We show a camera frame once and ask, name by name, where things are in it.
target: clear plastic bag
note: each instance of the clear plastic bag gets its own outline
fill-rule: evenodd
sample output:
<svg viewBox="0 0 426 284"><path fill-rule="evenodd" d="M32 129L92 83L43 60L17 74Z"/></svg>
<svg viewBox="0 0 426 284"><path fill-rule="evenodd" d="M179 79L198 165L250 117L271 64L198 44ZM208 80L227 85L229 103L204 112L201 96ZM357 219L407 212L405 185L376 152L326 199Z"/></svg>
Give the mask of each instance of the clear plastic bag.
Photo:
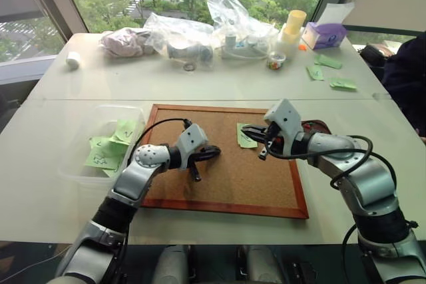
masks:
<svg viewBox="0 0 426 284"><path fill-rule="evenodd" d="M214 21L213 37L223 59L264 59L271 51L278 30L249 16L239 0L208 0Z"/></svg>
<svg viewBox="0 0 426 284"><path fill-rule="evenodd" d="M210 65L213 59L213 26L198 21L163 17L151 13L144 28L151 32L147 44L164 57L184 63Z"/></svg>
<svg viewBox="0 0 426 284"><path fill-rule="evenodd" d="M143 28L122 28L105 31L100 42L108 57L140 57L154 53L154 48L146 44L149 36L150 31Z"/></svg>

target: plastic container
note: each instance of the plastic container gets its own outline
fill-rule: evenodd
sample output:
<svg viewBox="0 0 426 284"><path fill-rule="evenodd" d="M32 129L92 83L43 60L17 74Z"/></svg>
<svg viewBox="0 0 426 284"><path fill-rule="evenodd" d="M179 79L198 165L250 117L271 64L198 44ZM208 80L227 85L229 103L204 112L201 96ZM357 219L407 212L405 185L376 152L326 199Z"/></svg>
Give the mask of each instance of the plastic container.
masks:
<svg viewBox="0 0 426 284"><path fill-rule="evenodd" d="M108 177L99 168L86 166L85 161L91 151L89 138L112 136L118 119L135 120L138 124L120 166L119 172L122 171L127 165L132 147L145 127L144 115L141 109L132 106L100 105L86 115L67 148L59 164L60 177L76 181L84 187L111 186L114 178Z"/></svg>

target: purple tissue box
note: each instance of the purple tissue box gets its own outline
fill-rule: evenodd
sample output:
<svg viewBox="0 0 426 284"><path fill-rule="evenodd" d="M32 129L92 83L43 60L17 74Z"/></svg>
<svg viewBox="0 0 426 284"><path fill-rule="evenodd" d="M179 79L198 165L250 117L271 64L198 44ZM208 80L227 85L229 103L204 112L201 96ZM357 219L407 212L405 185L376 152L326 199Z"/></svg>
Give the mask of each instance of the purple tissue box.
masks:
<svg viewBox="0 0 426 284"><path fill-rule="evenodd" d="M302 39L310 49L322 49L338 47L345 39L347 30L341 23L325 23L318 25L308 23L302 35Z"/></svg>

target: cork surface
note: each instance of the cork surface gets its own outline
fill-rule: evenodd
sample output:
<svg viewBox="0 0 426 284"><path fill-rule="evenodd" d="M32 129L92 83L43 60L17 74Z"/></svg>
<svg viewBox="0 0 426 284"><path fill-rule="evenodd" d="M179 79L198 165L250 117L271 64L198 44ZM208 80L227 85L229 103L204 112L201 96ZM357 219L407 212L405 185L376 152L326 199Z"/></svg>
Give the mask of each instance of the cork surface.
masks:
<svg viewBox="0 0 426 284"><path fill-rule="evenodd" d="M222 152L214 159L197 163L201 182L193 182L188 170L170 170L155 177L144 206L308 217L296 163L271 156L261 161L261 144L257 149L242 149L237 143L236 123L264 125L265 110L193 108L203 110L171 110L160 105L157 110L153 108L150 122L191 119L204 129L209 144ZM151 144L174 145L182 131L181 122L165 122L154 128L147 140Z"/></svg>

